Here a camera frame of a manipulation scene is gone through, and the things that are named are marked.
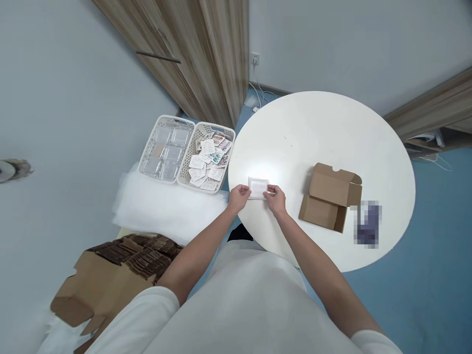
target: hand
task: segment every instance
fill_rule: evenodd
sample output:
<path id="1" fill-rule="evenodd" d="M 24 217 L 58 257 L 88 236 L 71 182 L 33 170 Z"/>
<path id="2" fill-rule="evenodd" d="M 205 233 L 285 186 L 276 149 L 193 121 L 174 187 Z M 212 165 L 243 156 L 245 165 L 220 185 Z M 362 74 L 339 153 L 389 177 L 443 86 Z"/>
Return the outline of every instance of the hand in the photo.
<path id="1" fill-rule="evenodd" d="M 267 199 L 269 209 L 274 216 L 287 213 L 285 209 L 285 193 L 282 192 L 279 186 L 268 184 L 267 190 L 270 193 L 264 192 L 264 197 Z"/>
<path id="2" fill-rule="evenodd" d="M 246 205 L 247 199 L 251 195 L 251 190 L 244 184 L 237 185 L 230 192 L 229 210 L 239 213 Z"/>

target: flattened cardboard box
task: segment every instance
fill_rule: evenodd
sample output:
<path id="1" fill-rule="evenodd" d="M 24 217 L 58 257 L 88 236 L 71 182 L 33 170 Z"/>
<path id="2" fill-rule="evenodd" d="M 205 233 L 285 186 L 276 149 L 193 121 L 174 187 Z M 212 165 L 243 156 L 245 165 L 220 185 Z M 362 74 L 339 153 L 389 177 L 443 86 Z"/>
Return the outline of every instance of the flattened cardboard box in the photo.
<path id="1" fill-rule="evenodd" d="M 335 172 L 331 166 L 317 163 L 298 218 L 342 233 L 347 207 L 360 205 L 361 184 L 362 179 L 353 172 Z"/>
<path id="2" fill-rule="evenodd" d="M 141 291 L 150 288 L 154 277 L 145 280 L 127 265 L 116 265 L 89 251 L 82 253 L 51 303 L 56 316 L 76 327 L 91 318 L 82 335 L 94 336 L 75 350 L 84 353 L 115 316 Z"/>

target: white sleeve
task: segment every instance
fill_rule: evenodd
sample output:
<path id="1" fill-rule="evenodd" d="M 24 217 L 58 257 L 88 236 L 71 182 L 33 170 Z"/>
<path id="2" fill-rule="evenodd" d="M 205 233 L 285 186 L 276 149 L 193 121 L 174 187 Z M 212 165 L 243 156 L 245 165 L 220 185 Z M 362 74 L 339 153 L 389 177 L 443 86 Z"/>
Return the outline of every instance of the white sleeve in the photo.
<path id="1" fill-rule="evenodd" d="M 351 340 L 364 354 L 402 354 L 390 339 L 370 329 L 354 333 Z"/>
<path id="2" fill-rule="evenodd" d="M 142 291 L 120 311 L 86 354 L 141 354 L 179 307 L 177 296 L 167 288 Z"/>

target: person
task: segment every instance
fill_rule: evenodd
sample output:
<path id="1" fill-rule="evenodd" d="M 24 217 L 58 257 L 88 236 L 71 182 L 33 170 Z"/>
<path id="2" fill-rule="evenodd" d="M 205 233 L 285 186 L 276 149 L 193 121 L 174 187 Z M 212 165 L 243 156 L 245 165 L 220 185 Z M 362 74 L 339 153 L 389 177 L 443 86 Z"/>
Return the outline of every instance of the person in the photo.
<path id="1" fill-rule="evenodd" d="M 288 215 L 284 192 L 276 185 L 268 190 L 268 208 L 327 315 L 293 265 L 247 239 L 220 249 L 206 283 L 188 299 L 251 194 L 239 185 L 226 210 L 180 252 L 155 287 L 115 317 L 87 353 L 401 353 L 336 265 Z"/>

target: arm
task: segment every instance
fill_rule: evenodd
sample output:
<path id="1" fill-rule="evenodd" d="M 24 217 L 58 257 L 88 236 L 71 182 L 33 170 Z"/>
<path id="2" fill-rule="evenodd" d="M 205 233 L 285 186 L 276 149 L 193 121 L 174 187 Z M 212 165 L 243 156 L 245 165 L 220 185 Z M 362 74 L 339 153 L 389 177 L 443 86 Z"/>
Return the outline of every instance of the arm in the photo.
<path id="1" fill-rule="evenodd" d="M 269 209 L 329 318 L 349 338 L 361 329 L 383 333 L 333 261 L 288 215 L 284 192 L 274 185 L 268 190 L 273 193 L 264 193 Z"/>
<path id="2" fill-rule="evenodd" d="M 157 281 L 157 286 L 168 288 L 177 296 L 181 306 L 208 268 L 221 240 L 246 205 L 250 194 L 248 186 L 240 184 L 233 188 L 225 211 L 190 241 Z"/>

